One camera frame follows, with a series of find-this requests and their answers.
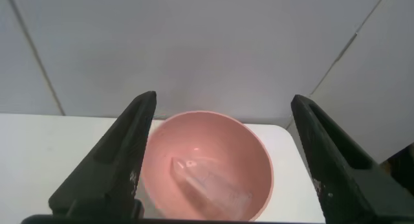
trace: bowl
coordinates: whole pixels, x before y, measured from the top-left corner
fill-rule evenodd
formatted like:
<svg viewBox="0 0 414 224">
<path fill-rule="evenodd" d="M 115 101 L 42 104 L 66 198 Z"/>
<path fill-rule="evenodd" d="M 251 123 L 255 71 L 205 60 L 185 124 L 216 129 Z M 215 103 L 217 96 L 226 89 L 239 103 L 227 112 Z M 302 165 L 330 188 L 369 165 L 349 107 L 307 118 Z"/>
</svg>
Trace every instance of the bowl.
<svg viewBox="0 0 414 224">
<path fill-rule="evenodd" d="M 176 158 L 202 163 L 230 188 L 249 194 L 238 220 L 255 220 L 270 199 L 270 157 L 254 133 L 231 117 L 190 111 L 167 119 L 149 136 L 141 169 L 146 192 L 165 218 L 229 220 L 177 182 L 172 170 Z"/>
</svg>

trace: table surface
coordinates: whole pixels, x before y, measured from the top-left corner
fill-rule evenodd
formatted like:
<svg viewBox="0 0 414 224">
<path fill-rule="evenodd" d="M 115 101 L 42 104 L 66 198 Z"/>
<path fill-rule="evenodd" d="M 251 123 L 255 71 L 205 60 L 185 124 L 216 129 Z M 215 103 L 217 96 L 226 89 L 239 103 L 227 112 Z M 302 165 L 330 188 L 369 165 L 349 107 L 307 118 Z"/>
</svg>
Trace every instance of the table surface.
<svg viewBox="0 0 414 224">
<path fill-rule="evenodd" d="M 20 223 L 50 214 L 48 199 L 87 155 L 115 118 L 0 114 L 0 220 Z M 154 120 L 151 132 L 162 123 Z M 257 221 L 325 223 L 312 181 L 289 133 L 245 124 L 266 146 L 274 167 L 274 189 Z M 146 218 L 161 218 L 144 187 L 137 198 Z"/>
</svg>

